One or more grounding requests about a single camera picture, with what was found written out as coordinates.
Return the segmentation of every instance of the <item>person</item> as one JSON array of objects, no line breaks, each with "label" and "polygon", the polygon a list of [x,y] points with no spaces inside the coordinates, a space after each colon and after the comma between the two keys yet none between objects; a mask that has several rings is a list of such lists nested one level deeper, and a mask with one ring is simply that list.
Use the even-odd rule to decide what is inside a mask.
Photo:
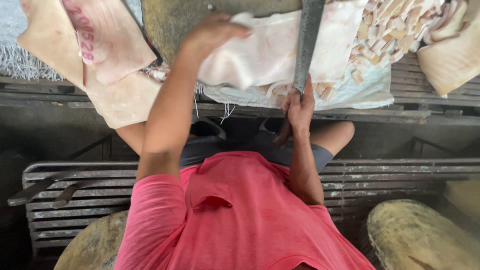
[{"label": "person", "polygon": [[318,172],[352,138],[351,122],[310,133],[310,77],[289,96],[293,144],[262,130],[254,151],[191,137],[193,89],[211,51],[250,30],[214,13],[185,37],[146,123],[119,134],[140,153],[116,270],[374,270],[337,230]]}]

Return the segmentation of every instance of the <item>knife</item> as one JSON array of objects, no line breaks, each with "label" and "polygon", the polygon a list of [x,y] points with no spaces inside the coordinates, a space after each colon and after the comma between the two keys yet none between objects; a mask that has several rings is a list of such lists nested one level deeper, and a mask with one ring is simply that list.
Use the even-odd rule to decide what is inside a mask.
[{"label": "knife", "polygon": [[[317,41],[318,30],[322,20],[325,0],[303,0],[300,18],[299,39],[297,44],[297,59],[295,61],[295,73],[293,75],[293,87],[300,94],[307,81],[308,70],[312,62],[313,50]],[[292,126],[288,121],[288,111],[285,113],[280,132],[275,135],[272,143],[282,148],[292,135]]]}]

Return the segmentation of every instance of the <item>pink t-shirt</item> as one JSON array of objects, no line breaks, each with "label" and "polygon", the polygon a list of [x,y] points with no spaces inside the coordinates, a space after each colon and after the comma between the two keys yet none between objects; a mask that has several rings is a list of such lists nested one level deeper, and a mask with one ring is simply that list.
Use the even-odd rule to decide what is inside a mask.
[{"label": "pink t-shirt", "polygon": [[133,188],[116,270],[374,270],[324,206],[288,188],[289,169],[224,152]]}]

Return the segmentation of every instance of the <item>printed number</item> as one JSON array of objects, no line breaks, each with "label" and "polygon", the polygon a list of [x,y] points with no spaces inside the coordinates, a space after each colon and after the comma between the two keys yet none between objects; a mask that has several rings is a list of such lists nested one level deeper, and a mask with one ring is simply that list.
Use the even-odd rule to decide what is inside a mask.
[{"label": "printed number", "polygon": [[90,40],[91,42],[93,42],[93,35],[90,34],[90,33],[85,33],[85,32],[83,32],[83,33],[82,33],[82,37],[83,37],[85,40]]},{"label": "printed number", "polygon": [[79,7],[75,7],[74,9],[67,10],[67,12],[71,14],[80,14],[82,13],[82,9],[80,9]]},{"label": "printed number", "polygon": [[90,47],[89,47],[88,45],[86,45],[85,42],[83,42],[83,41],[80,43],[80,47],[81,47],[82,49],[85,48],[85,49],[87,49],[87,51],[93,51],[93,46],[92,46],[92,44],[89,44],[89,45],[90,45]]},{"label": "printed number", "polygon": [[85,58],[85,59],[88,59],[88,60],[92,60],[92,61],[94,59],[93,54],[88,53],[88,52],[84,52],[84,51],[82,51],[82,57]]},{"label": "printed number", "polygon": [[87,25],[87,24],[90,23],[90,20],[89,20],[87,17],[82,16],[82,17],[80,17],[80,18],[78,19],[78,23],[79,23],[80,25]]},{"label": "printed number", "polygon": [[93,32],[93,28],[91,26],[82,26],[80,29],[87,32]]}]

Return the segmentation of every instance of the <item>shirt pocket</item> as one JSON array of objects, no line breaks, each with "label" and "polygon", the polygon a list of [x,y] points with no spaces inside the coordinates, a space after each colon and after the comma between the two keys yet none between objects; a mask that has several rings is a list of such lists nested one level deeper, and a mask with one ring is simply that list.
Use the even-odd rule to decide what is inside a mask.
[{"label": "shirt pocket", "polygon": [[233,206],[227,184],[206,184],[192,188],[190,204],[194,210],[199,210],[202,206],[228,208]]}]

